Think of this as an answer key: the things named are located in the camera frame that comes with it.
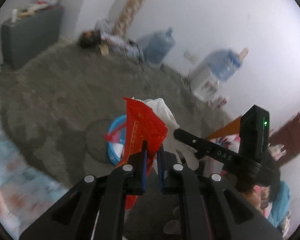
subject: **red plastic bag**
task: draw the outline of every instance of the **red plastic bag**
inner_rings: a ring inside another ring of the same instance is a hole
[[[127,101],[126,139],[124,154],[118,166],[128,162],[129,156],[141,152],[143,140],[148,142],[147,176],[152,169],[156,152],[166,138],[168,128],[164,122],[155,115],[152,109],[143,102],[131,98]],[[128,195],[126,210],[133,207],[137,196]]]

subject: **concrete floor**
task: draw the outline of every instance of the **concrete floor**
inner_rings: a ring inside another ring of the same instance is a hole
[[[166,67],[153,69],[116,54],[103,57],[74,44],[52,46],[18,72],[3,66],[0,97],[9,138],[30,165],[67,187],[86,174],[99,177],[114,169],[102,135],[125,114],[122,97],[163,98],[180,127],[200,137],[230,121],[225,112],[212,111],[192,96],[180,76]],[[192,160],[193,151],[181,143],[167,142],[165,148],[178,148]],[[176,205],[176,197],[159,194],[152,172],[147,193],[128,215],[125,236],[166,238],[162,228]]]

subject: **silver screw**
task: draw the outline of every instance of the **silver screw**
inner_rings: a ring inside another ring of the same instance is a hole
[[[130,164],[126,164],[122,167],[124,171],[132,171],[133,167]]]
[[[183,170],[183,166],[181,164],[177,163],[177,164],[173,165],[173,169],[175,171],[182,171]]]
[[[211,175],[211,179],[214,180],[214,181],[220,181],[221,176],[219,174],[215,173],[215,174]]]
[[[93,181],[94,181],[93,175],[87,175],[87,176],[85,176],[85,177],[84,177],[84,181],[85,181],[86,183],[91,183],[91,182],[93,182]]]

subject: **teal cloth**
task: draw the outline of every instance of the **teal cloth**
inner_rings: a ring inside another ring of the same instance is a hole
[[[268,217],[268,221],[274,227],[277,227],[280,224],[285,218],[286,213],[289,211],[290,198],[290,188],[287,183],[281,180],[277,198],[272,203],[272,209]]]

